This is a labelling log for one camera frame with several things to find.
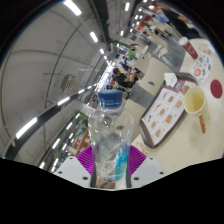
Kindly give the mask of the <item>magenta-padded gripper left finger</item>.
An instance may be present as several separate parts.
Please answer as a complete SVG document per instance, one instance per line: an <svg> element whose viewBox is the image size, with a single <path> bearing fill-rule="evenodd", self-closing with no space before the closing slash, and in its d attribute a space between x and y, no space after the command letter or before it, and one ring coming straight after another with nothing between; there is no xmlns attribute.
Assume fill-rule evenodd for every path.
<svg viewBox="0 0 224 224"><path fill-rule="evenodd" d="M90 188L94 174L92 148L87 147L76 157L69 156L54 174L81 187Z"/></svg>

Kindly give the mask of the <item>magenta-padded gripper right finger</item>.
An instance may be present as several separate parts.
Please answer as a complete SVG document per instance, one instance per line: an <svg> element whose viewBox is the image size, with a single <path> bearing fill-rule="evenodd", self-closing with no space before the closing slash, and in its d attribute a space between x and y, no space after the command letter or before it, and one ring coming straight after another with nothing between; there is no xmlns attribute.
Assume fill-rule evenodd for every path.
<svg viewBox="0 0 224 224"><path fill-rule="evenodd" d="M130 147L126 186L140 188L164 176L164 170L154 157L146 157L139 149Z"/></svg>

